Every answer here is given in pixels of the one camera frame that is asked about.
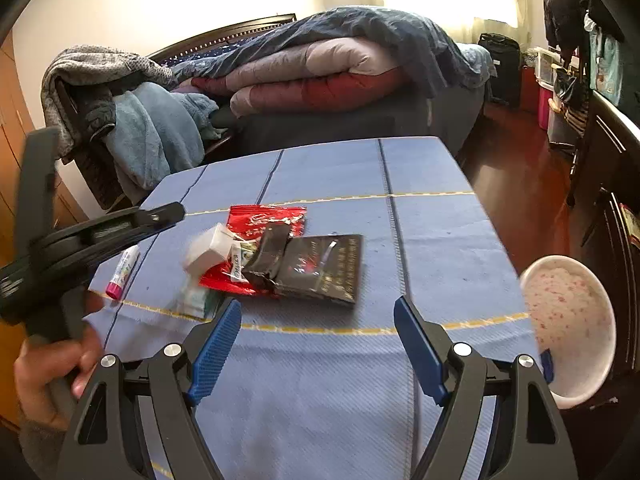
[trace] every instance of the black packet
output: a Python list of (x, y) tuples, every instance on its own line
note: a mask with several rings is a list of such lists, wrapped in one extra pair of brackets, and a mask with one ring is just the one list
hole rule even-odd
[(275, 280), (276, 294), (353, 305), (361, 259), (361, 235), (294, 237)]
[(242, 268), (242, 275), (257, 290), (273, 291), (273, 280), (280, 269), (291, 225), (273, 222), (262, 233), (254, 256)]

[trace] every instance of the silver screw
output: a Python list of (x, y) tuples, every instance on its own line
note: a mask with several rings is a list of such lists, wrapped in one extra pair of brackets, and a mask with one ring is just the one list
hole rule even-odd
[(164, 355), (167, 357), (176, 357), (180, 352), (182, 352), (182, 347), (177, 343), (171, 343), (164, 347)]
[(100, 359), (100, 364), (105, 368), (112, 367), (114, 364), (116, 364), (116, 356), (107, 354), (102, 359)]
[(466, 357), (471, 355), (471, 346), (466, 343), (456, 343), (453, 345), (453, 351), (462, 357)]
[(525, 368), (531, 368), (534, 363), (533, 357), (531, 357), (530, 355), (521, 355), (520, 357), (518, 357), (518, 362)]

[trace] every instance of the pink cap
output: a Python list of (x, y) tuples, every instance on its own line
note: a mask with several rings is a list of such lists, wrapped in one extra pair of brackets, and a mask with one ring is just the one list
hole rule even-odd
[(122, 296), (122, 287), (113, 282), (109, 282), (104, 291), (112, 300), (118, 301)]

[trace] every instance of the glue stick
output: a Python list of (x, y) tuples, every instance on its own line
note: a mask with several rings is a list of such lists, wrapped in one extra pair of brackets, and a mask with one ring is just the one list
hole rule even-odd
[(116, 271), (113, 273), (113, 277), (110, 279), (109, 285), (107, 285), (105, 290), (107, 296), (112, 300), (117, 301), (122, 297), (122, 291), (133, 270), (133, 266), (136, 264), (138, 256), (140, 256), (140, 249), (137, 245), (130, 247), (122, 253)]

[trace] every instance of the black suitcase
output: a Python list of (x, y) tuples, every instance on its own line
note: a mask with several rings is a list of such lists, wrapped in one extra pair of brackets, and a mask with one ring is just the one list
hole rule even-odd
[(518, 42), (500, 34), (484, 32), (478, 45), (489, 51), (498, 73), (498, 77), (491, 78), (493, 100), (512, 107), (519, 106), (522, 58)]

